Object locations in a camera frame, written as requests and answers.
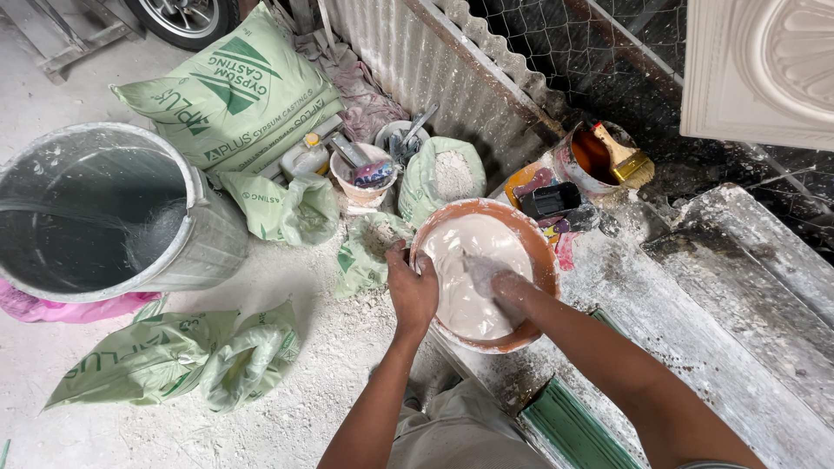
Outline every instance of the white molding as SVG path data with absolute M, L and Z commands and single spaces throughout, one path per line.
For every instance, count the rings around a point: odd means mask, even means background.
M 812 34 L 831 56 L 798 68 L 791 41 Z M 681 135 L 834 150 L 834 75 L 809 79 L 829 67 L 831 1 L 691 0 Z

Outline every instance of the forearm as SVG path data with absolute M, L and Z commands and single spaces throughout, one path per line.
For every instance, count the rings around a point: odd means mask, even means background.
M 532 284 L 512 277 L 497 281 L 495 293 L 533 321 L 617 405 L 627 405 L 627 396 L 669 372 L 622 335 Z
M 716 459 L 764 467 L 686 383 L 639 346 L 517 276 L 496 275 L 492 285 L 625 413 L 652 466 Z
M 342 422 L 319 468 L 384 468 L 420 338 L 399 332 Z

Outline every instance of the orange mixing bowl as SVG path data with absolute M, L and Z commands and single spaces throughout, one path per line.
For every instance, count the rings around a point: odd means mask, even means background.
M 448 219 L 455 219 L 468 214 L 489 215 L 507 225 L 518 236 L 533 265 L 533 283 L 542 291 L 554 297 L 559 297 L 556 274 L 556 256 L 553 246 L 548 244 L 545 236 L 532 218 L 521 213 L 511 205 L 502 204 L 493 199 L 466 199 L 452 202 L 435 211 L 417 230 L 411 245 L 411 268 L 417 251 L 423 245 L 425 238 L 441 223 Z M 530 320 L 522 322 L 511 334 L 493 340 L 467 339 L 455 334 L 435 316 L 432 325 L 447 339 L 461 344 L 470 350 L 480 353 L 502 354 L 522 349 L 541 337 L 541 331 Z

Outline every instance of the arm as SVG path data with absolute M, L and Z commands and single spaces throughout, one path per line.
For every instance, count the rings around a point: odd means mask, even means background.
M 394 442 L 397 417 L 417 347 L 437 311 L 439 289 L 431 259 L 419 255 L 422 275 L 404 261 L 405 241 L 397 241 L 385 257 L 397 329 L 385 357 L 327 446 L 319 468 L 385 468 Z
M 652 467 L 718 460 L 765 469 L 689 386 L 639 346 L 513 272 L 492 275 L 491 286 L 623 411 Z

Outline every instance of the yellow cap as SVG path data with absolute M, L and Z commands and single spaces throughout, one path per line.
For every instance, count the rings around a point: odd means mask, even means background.
M 319 135 L 315 132 L 310 132 L 304 136 L 304 142 L 309 146 L 314 146 L 319 144 Z

